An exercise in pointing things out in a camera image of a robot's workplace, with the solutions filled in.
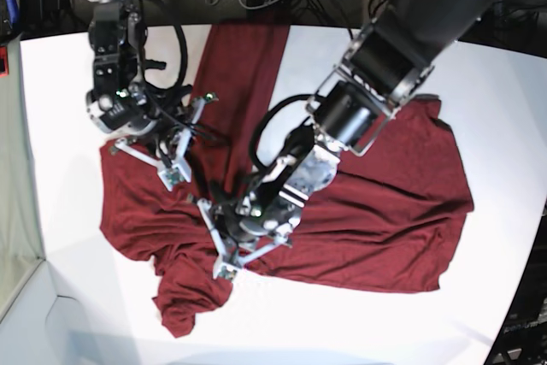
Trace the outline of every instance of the electronic equipment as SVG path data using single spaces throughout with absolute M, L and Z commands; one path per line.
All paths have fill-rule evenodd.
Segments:
M 164 148 L 182 142 L 176 158 L 187 150 L 188 139 L 181 134 L 196 130 L 203 102 L 184 109 L 179 99 L 173 107 L 155 103 L 155 90 L 144 79 L 146 31 L 141 0 L 95 1 L 95 23 L 90 29 L 96 55 L 95 88 L 88 98 L 90 114 L 105 131 L 129 127 L 132 139 L 156 136 L 159 160 L 167 156 L 166 164 L 173 164 L 174 158 Z M 249 262 L 277 247 L 291 246 L 291 233 L 300 223 L 306 202 L 336 177 L 340 154 L 365 155 L 383 127 L 426 81 L 435 58 L 493 1 L 390 0 L 380 17 L 351 40 L 315 94 L 305 97 L 309 120 L 290 133 L 272 164 L 255 163 L 258 172 L 244 195 L 230 198 L 221 185 L 211 182 L 213 201 L 197 200 L 219 253 L 214 277 L 233 280 Z M 325 90 L 333 78 L 338 80 L 336 85 Z M 168 111 L 173 108 L 182 110 L 176 118 Z M 177 125 L 176 134 L 163 131 Z M 187 180 L 180 170 L 176 173 Z M 174 182 L 168 180 L 166 186 Z M 268 239 L 267 243 L 262 244 L 262 239 Z

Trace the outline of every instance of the white tabletop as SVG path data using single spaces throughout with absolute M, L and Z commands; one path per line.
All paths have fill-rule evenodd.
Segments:
M 188 82 L 208 32 L 185 27 Z M 271 104 L 313 92 L 347 44 L 341 29 L 293 27 Z M 172 29 L 150 30 L 147 56 L 169 63 L 155 74 L 158 85 L 174 81 L 177 49 Z M 241 273 L 226 306 L 199 315 L 192 334 L 174 340 L 151 301 L 159 283 L 151 262 L 127 260 L 98 230 L 98 149 L 106 138 L 85 114 L 87 36 L 23 42 L 21 54 L 46 255 L 57 291 L 85 306 L 106 363 L 279 363 L 266 356 L 272 351 L 290 352 L 284 363 L 484 362 L 547 197 L 546 60 L 454 44 L 421 89 L 443 101 L 440 117 L 456 135 L 475 203 L 439 291 L 348 291 Z M 285 109 L 263 134 L 259 155 L 273 158 L 303 117 L 298 103 Z

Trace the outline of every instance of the red t-shirt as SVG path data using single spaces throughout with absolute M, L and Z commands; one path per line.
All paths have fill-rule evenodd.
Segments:
M 230 148 L 197 143 L 192 152 L 208 180 L 232 191 L 250 171 L 247 145 L 275 86 L 288 28 L 215 26 L 195 84 L 195 95 L 215 92 L 202 123 L 231 139 Z M 438 289 L 463 222 L 473 209 L 450 128 L 438 120 L 440 101 L 419 97 L 380 134 L 363 157 L 343 155 L 338 176 L 315 193 L 291 236 L 250 264 L 259 274 L 365 291 Z M 156 258 L 162 282 L 155 298 L 162 323 L 175 336 L 192 330 L 195 314 L 216 309 L 232 284 L 212 279 L 216 251 L 185 184 L 168 192 L 156 171 L 133 157 L 103 159 L 101 230 L 123 255 Z

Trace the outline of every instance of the red switch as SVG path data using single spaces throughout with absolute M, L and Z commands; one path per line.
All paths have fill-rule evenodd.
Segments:
M 9 74 L 8 69 L 8 50 L 4 47 L 0 47 L 0 77 L 7 76 Z

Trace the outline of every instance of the blue object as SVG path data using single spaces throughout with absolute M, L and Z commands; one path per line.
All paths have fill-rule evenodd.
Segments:
M 19 21 L 17 0 L 6 0 L 6 6 L 8 7 L 9 25 L 13 27 Z

